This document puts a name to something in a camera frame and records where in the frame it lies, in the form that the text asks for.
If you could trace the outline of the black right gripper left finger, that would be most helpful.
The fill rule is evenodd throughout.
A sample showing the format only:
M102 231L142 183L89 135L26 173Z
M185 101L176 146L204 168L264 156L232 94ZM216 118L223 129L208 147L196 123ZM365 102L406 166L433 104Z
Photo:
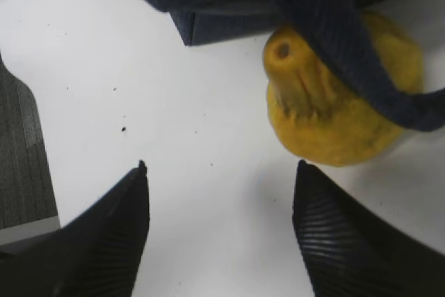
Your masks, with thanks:
M149 232L143 161L61 230L1 263L2 296L131 296Z

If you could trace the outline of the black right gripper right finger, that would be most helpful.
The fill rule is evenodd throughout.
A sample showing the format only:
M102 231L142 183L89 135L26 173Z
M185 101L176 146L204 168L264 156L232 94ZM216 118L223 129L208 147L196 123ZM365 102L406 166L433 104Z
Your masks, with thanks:
M315 296L443 296L444 255L298 162L292 223Z

